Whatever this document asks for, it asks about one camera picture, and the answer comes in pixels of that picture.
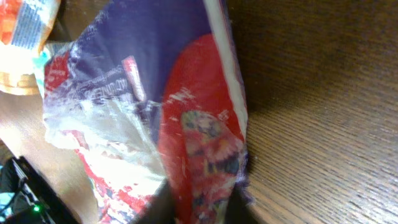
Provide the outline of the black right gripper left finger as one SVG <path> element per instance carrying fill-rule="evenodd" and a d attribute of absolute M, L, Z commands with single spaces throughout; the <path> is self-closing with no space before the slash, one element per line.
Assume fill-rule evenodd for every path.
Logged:
<path fill-rule="evenodd" d="M 146 211 L 140 213 L 134 224 L 175 224 L 175 203 L 169 183 L 165 181 Z"/>

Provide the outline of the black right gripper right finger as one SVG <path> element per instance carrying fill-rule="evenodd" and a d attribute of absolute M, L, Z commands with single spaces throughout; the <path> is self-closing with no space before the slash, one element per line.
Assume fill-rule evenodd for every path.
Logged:
<path fill-rule="evenodd" d="M 237 187 L 233 189 L 228 203 L 228 224 L 258 224 Z"/>

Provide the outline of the purple red pad package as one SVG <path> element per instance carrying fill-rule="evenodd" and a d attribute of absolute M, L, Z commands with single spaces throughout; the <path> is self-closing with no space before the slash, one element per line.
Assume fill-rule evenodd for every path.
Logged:
<path fill-rule="evenodd" d="M 45 139 L 74 150 L 97 223 L 136 223 L 167 187 L 176 223 L 225 223 L 248 112 L 224 1 L 110 1 L 45 66 Z"/>

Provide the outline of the orange Kleenex tissue pack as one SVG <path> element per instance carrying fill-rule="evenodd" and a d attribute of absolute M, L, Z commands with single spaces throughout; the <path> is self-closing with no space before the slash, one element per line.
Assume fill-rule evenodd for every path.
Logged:
<path fill-rule="evenodd" d="M 36 57 L 55 23 L 60 0 L 1 0 L 1 57 Z"/>

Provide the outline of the cream lotion tube gold cap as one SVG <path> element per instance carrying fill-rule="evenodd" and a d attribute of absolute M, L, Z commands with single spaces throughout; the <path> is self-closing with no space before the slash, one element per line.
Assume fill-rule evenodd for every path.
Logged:
<path fill-rule="evenodd" d="M 38 95 L 39 85 L 34 73 L 37 50 L 1 42 L 1 91 L 12 95 Z"/>

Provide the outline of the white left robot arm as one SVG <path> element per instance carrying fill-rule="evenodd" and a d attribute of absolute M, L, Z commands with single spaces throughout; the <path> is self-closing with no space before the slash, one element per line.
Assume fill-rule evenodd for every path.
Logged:
<path fill-rule="evenodd" d="M 79 224 L 24 157 L 1 166 L 1 224 Z"/>

